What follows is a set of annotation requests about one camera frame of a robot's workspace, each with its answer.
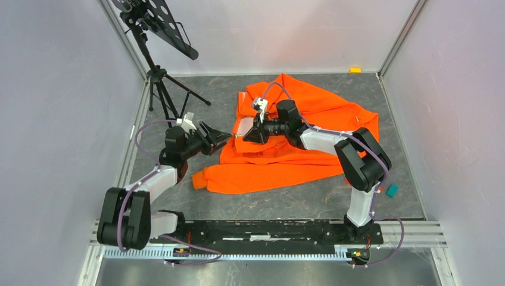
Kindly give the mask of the orange zip jacket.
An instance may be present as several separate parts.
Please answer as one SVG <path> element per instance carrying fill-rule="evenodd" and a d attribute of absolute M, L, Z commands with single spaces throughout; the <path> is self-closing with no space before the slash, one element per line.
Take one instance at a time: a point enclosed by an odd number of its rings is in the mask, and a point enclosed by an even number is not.
<path fill-rule="evenodd" d="M 379 139 L 379 114 L 284 73 L 275 81 L 280 85 L 270 88 L 267 82 L 259 82 L 238 94 L 233 133 L 238 133 L 240 124 L 256 114 L 251 106 L 253 99 L 264 95 L 270 117 L 278 116 L 279 101 L 292 98 L 311 124 L 350 132 L 365 127 Z M 264 145 L 245 142 L 238 136 L 222 148 L 218 164 L 192 175 L 192 184 L 195 189 L 237 195 L 304 184 L 342 173 L 337 156 L 295 148 L 284 136 L 272 136 Z"/>

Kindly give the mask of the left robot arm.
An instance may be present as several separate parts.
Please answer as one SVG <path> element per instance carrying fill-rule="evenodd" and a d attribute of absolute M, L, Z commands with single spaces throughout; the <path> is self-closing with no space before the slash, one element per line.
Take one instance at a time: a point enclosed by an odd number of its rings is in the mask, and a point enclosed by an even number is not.
<path fill-rule="evenodd" d="M 165 146 L 155 167 L 138 181 L 107 190 L 96 232 L 100 244 L 121 251 L 141 250 L 151 239 L 165 235 L 171 242 L 186 238 L 187 227 L 181 212 L 152 212 L 151 204 L 164 191 L 185 176 L 188 160 L 195 155 L 210 156 L 224 147 L 231 134 L 211 128 L 204 122 L 197 127 L 177 123 L 165 133 Z"/>

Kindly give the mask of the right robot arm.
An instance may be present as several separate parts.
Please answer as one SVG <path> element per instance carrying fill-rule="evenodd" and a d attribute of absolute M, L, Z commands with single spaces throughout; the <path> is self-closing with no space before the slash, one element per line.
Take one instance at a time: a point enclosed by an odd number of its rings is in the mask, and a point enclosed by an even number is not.
<path fill-rule="evenodd" d="M 391 161 L 367 128 L 354 132 L 334 131 L 310 125 L 293 100 L 276 105 L 278 117 L 268 119 L 267 100 L 256 98 L 257 114 L 244 141 L 266 144 L 273 136 L 283 136 L 297 149 L 320 151 L 337 156 L 344 176 L 351 185 L 351 202 L 344 216 L 344 236 L 359 243 L 373 224 L 373 205 L 381 183 L 389 174 Z"/>

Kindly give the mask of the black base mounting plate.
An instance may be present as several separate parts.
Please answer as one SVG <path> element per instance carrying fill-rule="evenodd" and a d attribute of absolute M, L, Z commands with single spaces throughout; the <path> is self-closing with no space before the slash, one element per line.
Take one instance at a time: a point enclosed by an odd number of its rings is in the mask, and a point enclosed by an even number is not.
<path fill-rule="evenodd" d="M 355 230 L 341 220 L 193 220 L 171 234 L 173 238 L 222 254 L 332 254 L 336 245 L 384 243 L 378 223 Z"/>

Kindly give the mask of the teal block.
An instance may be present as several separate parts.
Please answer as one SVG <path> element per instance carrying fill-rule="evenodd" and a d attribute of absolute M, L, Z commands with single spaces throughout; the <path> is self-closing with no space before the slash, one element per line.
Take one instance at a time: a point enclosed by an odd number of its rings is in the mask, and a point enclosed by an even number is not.
<path fill-rule="evenodd" d="M 389 188 L 387 189 L 386 195 L 390 198 L 394 198 L 399 190 L 399 186 L 396 184 L 391 184 Z"/>

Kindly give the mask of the aluminium corner rail left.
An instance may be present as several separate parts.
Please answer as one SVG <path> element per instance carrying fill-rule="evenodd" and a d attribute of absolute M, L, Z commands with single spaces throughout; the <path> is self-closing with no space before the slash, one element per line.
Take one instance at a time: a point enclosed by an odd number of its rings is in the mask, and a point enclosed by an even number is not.
<path fill-rule="evenodd" d="M 142 59 L 138 55 L 137 50 L 134 47 L 134 44 L 128 38 L 126 30 L 124 29 L 125 28 L 124 23 L 120 20 L 118 14 L 115 11 L 115 8 L 113 7 L 113 4 L 111 3 L 111 1 L 106 0 L 98 0 L 98 4 L 100 5 L 102 11 L 105 14 L 105 17 L 107 18 L 108 22 L 113 28 L 114 33 L 116 34 L 120 43 L 125 49 L 128 58 L 135 66 L 136 71 L 138 72 L 142 80 L 145 83 L 147 83 L 148 81 L 146 75 L 147 70 L 142 62 Z"/>

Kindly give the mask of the aluminium corner rail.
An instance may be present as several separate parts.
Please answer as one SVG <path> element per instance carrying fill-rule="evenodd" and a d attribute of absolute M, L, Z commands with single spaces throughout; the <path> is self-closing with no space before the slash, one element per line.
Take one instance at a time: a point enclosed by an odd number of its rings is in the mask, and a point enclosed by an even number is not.
<path fill-rule="evenodd" d="M 425 9 L 426 4 L 428 3 L 428 0 L 417 0 L 407 17 L 406 21 L 404 22 L 400 32 L 398 33 L 391 49 L 389 50 L 385 60 L 383 61 L 380 69 L 376 73 L 378 79 L 380 82 L 384 80 L 385 75 L 387 74 L 388 70 L 392 66 L 397 54 L 399 53 L 400 49 L 403 47 L 405 41 L 407 40 L 409 34 L 411 33 L 412 29 L 414 28 L 415 24 L 417 23 L 419 17 L 421 16 L 423 10 Z"/>
<path fill-rule="evenodd" d="M 102 11 L 105 14 L 105 17 L 107 18 L 108 22 L 113 28 L 114 33 L 116 34 L 120 43 L 125 49 L 128 58 L 135 66 L 136 71 L 138 72 L 142 80 L 145 83 L 147 83 L 148 81 L 146 75 L 147 70 L 142 62 L 142 59 L 138 55 L 137 50 L 134 47 L 134 44 L 128 38 L 126 30 L 124 29 L 125 28 L 124 23 L 120 20 L 118 14 L 115 11 L 115 8 L 113 7 L 113 4 L 111 3 L 111 1 L 106 0 L 98 0 L 98 4 L 100 5 Z"/>

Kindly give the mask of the aluminium front frame rails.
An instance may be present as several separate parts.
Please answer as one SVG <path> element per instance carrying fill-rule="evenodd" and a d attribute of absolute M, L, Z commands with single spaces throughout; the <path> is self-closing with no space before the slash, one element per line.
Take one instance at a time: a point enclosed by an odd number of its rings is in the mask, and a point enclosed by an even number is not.
<path fill-rule="evenodd" d="M 442 285 L 457 285 L 450 252 L 436 221 L 385 219 L 352 237 L 340 220 L 189 220 L 174 234 L 137 250 L 100 244 L 93 235 L 79 285 L 96 285 L 105 259 L 139 259 L 184 266 L 203 262 L 342 262 L 352 268 L 395 262 L 401 250 L 427 250 Z"/>

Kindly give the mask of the aluminium corner rail right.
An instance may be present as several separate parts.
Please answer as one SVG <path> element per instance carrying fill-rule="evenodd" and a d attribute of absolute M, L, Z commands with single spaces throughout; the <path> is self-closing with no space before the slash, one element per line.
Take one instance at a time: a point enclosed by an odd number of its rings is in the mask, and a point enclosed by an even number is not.
<path fill-rule="evenodd" d="M 409 34 L 411 33 L 412 29 L 414 28 L 415 24 L 417 23 L 419 17 L 421 16 L 423 10 L 425 9 L 426 4 L 428 3 L 428 0 L 417 0 L 407 17 L 406 21 L 404 22 L 400 32 L 398 33 L 391 49 L 389 50 L 385 60 L 383 61 L 380 69 L 376 73 L 378 79 L 380 82 L 384 80 L 385 75 L 387 74 L 388 70 L 392 66 L 397 54 L 399 53 L 400 49 L 403 47 L 405 41 L 407 40 Z"/>

